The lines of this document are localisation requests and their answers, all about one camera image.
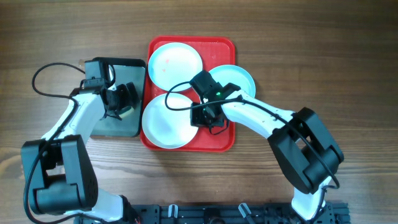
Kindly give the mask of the green yellow sponge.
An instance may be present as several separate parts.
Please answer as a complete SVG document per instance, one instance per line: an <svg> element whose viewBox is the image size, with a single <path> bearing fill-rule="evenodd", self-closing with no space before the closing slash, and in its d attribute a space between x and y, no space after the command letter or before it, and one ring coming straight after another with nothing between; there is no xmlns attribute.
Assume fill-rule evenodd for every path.
<svg viewBox="0 0 398 224"><path fill-rule="evenodd" d="M119 117L121 119L124 119L125 117L129 116L135 111L135 109L132 106L127 106L123 108L122 110L119 111Z"/></svg>

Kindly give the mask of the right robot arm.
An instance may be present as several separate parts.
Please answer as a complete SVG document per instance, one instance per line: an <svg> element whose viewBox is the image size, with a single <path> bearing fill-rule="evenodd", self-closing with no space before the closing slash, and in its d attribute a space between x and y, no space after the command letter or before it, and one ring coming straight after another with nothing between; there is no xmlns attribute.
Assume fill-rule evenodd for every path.
<svg viewBox="0 0 398 224"><path fill-rule="evenodd" d="M305 221L317 218L327 189L338 189L335 177L344 155L318 115L309 108L282 110L261 102L239 86L216 82L202 71L190 81L202 100L192 110L207 121L226 118L266 138L286 179L294 187L291 206Z"/></svg>

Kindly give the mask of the white plate front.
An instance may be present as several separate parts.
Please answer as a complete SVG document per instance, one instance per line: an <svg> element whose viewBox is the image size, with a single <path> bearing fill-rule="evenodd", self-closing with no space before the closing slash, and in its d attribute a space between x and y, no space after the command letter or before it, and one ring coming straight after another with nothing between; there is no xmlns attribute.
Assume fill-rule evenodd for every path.
<svg viewBox="0 0 398 224"><path fill-rule="evenodd" d="M192 100L178 94L162 94L146 106L142 115L142 129L155 146L176 149L188 144L198 128L190 124L190 111L180 111L192 105Z"/></svg>

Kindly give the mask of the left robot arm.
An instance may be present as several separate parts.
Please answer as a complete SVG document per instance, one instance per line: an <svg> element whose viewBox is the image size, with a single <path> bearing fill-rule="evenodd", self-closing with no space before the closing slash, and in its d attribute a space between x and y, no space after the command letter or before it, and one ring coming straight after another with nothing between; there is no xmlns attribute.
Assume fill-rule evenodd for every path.
<svg viewBox="0 0 398 224"><path fill-rule="evenodd" d="M98 187L86 143L98 121L122 120L126 108L139 103L134 83L117 84L116 67L145 68L141 59L96 57L85 62L85 78L65 99L68 108L40 139L21 148L25 175L24 211L33 223L36 215L58 215L93 223L140 223L140 215L123 195Z"/></svg>

